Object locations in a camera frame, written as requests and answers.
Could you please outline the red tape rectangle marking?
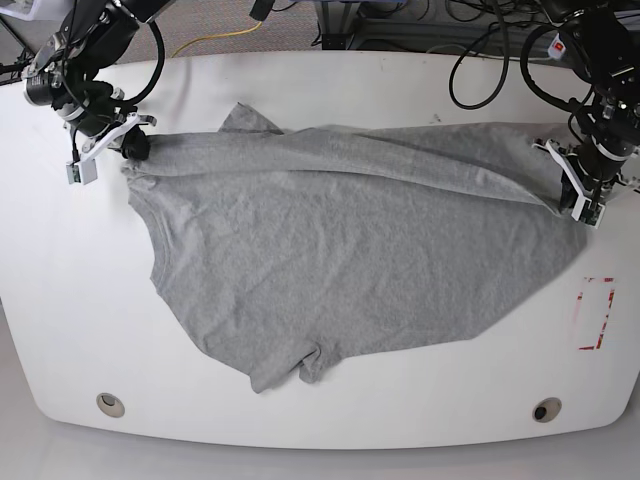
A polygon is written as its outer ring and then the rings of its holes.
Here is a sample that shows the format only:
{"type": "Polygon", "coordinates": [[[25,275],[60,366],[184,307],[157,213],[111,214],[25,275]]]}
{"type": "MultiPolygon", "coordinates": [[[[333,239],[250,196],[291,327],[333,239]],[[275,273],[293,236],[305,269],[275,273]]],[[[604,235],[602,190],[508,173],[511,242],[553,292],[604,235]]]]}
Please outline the red tape rectangle marking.
{"type": "Polygon", "coordinates": [[[572,342],[578,351],[601,348],[616,292],[613,277],[585,277],[572,317],[572,342]]]}

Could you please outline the white power strip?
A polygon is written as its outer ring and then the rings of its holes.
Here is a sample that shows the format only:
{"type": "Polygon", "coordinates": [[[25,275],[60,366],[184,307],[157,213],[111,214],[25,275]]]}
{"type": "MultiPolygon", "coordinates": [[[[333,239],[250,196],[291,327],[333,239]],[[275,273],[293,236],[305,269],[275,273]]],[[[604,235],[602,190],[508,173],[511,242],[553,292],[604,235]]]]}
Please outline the white power strip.
{"type": "Polygon", "coordinates": [[[547,48],[549,59],[554,61],[566,60],[568,58],[569,41],[570,38],[564,33],[557,31],[547,48]]]}

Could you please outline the grey T-shirt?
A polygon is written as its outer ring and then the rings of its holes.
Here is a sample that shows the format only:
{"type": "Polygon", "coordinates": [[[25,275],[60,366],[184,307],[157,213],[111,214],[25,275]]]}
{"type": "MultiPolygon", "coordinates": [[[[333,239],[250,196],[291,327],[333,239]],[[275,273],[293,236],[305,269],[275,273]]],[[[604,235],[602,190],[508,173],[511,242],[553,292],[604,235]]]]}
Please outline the grey T-shirt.
{"type": "Polygon", "coordinates": [[[282,131],[237,105],[122,166],[151,281],[204,354],[263,392],[340,361],[477,337],[588,244],[551,124],[282,131]]]}

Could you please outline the aluminium frame base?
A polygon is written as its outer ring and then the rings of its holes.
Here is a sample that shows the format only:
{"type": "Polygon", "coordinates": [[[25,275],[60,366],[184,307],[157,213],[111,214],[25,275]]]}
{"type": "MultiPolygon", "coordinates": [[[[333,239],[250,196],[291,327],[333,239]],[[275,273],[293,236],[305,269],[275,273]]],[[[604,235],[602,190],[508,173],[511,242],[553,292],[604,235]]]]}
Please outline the aluminium frame base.
{"type": "Polygon", "coordinates": [[[426,38],[424,20],[432,1],[398,1],[389,9],[382,1],[312,1],[318,36],[312,46],[322,50],[360,50],[367,43],[384,43],[403,51],[410,42],[426,38]]]}

